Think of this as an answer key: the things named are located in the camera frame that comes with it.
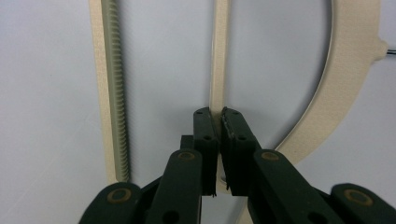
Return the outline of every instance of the screw head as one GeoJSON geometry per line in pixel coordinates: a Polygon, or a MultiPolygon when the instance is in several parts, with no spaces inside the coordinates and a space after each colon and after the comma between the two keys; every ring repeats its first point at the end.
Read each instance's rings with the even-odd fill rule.
{"type": "Polygon", "coordinates": [[[132,192],[130,189],[114,189],[107,194],[107,201],[109,203],[125,203],[131,198],[132,192]]]}
{"type": "Polygon", "coordinates": [[[263,152],[262,158],[267,161],[278,161],[279,157],[273,152],[263,152]]]}
{"type": "Polygon", "coordinates": [[[195,155],[190,152],[180,152],[177,157],[183,161],[192,161],[195,155]]]}
{"type": "Polygon", "coordinates": [[[373,205],[373,199],[367,194],[356,190],[356,189],[346,189],[344,190],[344,196],[351,202],[357,203],[363,206],[373,205]]]}

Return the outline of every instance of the white background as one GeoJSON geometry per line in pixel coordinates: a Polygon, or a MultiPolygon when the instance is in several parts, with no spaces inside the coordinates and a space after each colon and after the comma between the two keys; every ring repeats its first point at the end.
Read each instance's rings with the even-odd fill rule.
{"type": "MultiPolygon", "coordinates": [[[[120,1],[133,181],[162,174],[208,105],[212,1],[120,1]]],[[[226,105],[273,148],[301,116],[329,45],[329,1],[233,1],[226,105]]],[[[396,47],[396,4],[379,36],[396,47]]],[[[297,168],[315,187],[351,182],[396,206],[396,59],[375,63],[336,131],[297,168]]],[[[77,223],[106,186],[87,1],[0,7],[0,223],[77,223]]],[[[204,198],[202,223],[241,199],[204,198]]]]}

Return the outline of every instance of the black plastic part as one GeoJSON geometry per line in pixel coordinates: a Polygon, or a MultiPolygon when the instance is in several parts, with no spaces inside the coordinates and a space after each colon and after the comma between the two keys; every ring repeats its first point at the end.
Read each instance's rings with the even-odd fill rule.
{"type": "Polygon", "coordinates": [[[194,148],[194,137],[192,135],[181,135],[180,148],[194,148]]]}
{"type": "Polygon", "coordinates": [[[281,153],[258,150],[254,163],[257,186],[277,223],[344,223],[281,153]]]}
{"type": "Polygon", "coordinates": [[[332,188],[333,209],[347,223],[396,223],[396,210],[370,190],[353,184],[332,188]]]}
{"type": "Polygon", "coordinates": [[[200,223],[202,156],[196,150],[174,152],[148,211],[146,223],[200,223]]]}
{"type": "Polygon", "coordinates": [[[136,223],[145,223],[146,218],[149,214],[152,200],[154,199],[160,182],[161,178],[159,177],[141,189],[142,196],[136,210],[139,214],[139,216],[136,218],[136,223]]]}
{"type": "Polygon", "coordinates": [[[260,144],[240,112],[225,107],[221,118],[220,152],[227,186],[233,196],[248,196],[250,165],[260,144]]]}
{"type": "MultiPolygon", "coordinates": [[[[219,139],[213,125],[209,107],[195,111],[193,118],[193,148],[198,150],[203,156],[203,195],[216,195],[219,139]]],[[[188,139],[189,137],[184,135],[182,137],[182,143],[187,142],[188,139]]]]}
{"type": "Polygon", "coordinates": [[[141,191],[137,185],[116,183],[99,192],[79,224],[131,224],[139,219],[136,204],[141,191]]]}

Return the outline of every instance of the brass screw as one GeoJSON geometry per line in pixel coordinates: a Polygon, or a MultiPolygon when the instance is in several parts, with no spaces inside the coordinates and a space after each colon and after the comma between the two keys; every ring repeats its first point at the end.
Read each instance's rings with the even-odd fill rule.
{"type": "Polygon", "coordinates": [[[181,152],[177,157],[183,161],[192,161],[195,158],[195,155],[190,152],[181,152]]]}
{"type": "Polygon", "coordinates": [[[278,161],[279,157],[273,152],[263,152],[262,158],[268,161],[278,161]]]}
{"type": "Polygon", "coordinates": [[[367,194],[356,190],[356,189],[346,189],[344,190],[344,195],[348,200],[353,203],[358,203],[363,206],[371,206],[373,205],[373,199],[370,198],[367,194]]]}
{"type": "Polygon", "coordinates": [[[125,203],[131,198],[132,192],[130,189],[114,189],[107,194],[107,201],[110,203],[125,203]],[[121,197],[114,197],[115,194],[121,194],[121,197]]]}

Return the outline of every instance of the curved frame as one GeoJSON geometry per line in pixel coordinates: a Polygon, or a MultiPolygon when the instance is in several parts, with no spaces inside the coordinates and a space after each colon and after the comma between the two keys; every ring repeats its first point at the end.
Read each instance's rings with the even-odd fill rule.
{"type": "MultiPolygon", "coordinates": [[[[335,130],[355,101],[370,65],[388,44],[378,37],[380,0],[332,0],[332,35],[317,91],[289,135],[276,148],[295,164],[335,130]]],[[[251,223],[245,206],[237,223],[251,223]]]]}

